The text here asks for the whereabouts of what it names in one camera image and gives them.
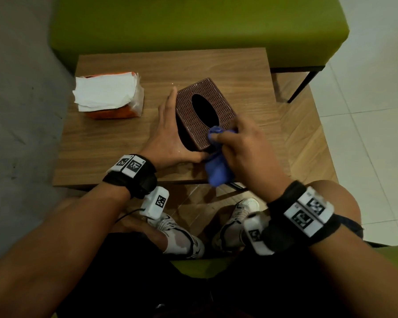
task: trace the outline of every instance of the wire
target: wire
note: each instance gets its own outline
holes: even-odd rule
[[[116,221],[115,221],[115,223],[118,223],[119,221],[121,221],[122,219],[124,219],[126,216],[129,216],[130,214],[133,214],[134,212],[137,212],[137,211],[144,211],[145,209],[144,208],[137,208],[137,209],[135,209],[135,210],[133,210],[133,211],[131,211],[131,212],[128,212],[127,214],[124,214],[122,217],[120,217],[119,219],[117,219]]]

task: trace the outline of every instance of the hand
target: hand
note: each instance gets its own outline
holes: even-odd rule
[[[207,153],[192,152],[181,143],[175,120],[176,98],[174,87],[167,101],[159,106],[158,128],[139,153],[150,160],[156,170],[183,162],[199,163],[207,157]]]
[[[223,144],[222,152],[236,178],[266,202],[279,198],[293,182],[277,160],[271,144],[251,119],[238,116],[233,128],[238,133],[213,134]]]

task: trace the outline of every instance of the oval opening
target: oval opening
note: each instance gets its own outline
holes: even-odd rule
[[[199,119],[209,128],[220,125],[217,112],[203,96],[194,94],[192,96],[192,106]]]

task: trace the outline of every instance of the black pants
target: black pants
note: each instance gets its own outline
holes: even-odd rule
[[[362,237],[359,224],[340,220]],[[57,314],[59,318],[145,317],[203,308],[210,302],[253,317],[351,316],[307,249],[258,256],[246,247],[225,271],[207,280],[181,274],[138,232],[106,237]]]

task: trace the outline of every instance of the table top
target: table top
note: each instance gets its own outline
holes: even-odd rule
[[[84,188],[100,183],[124,154],[136,153],[158,122],[158,106],[179,90],[210,77],[237,114],[252,117],[290,174],[265,48],[81,55],[77,77],[138,72],[145,90],[139,118],[93,120],[78,112],[74,96],[62,133],[53,185]],[[157,173],[159,182],[205,183],[202,164],[185,163]]]

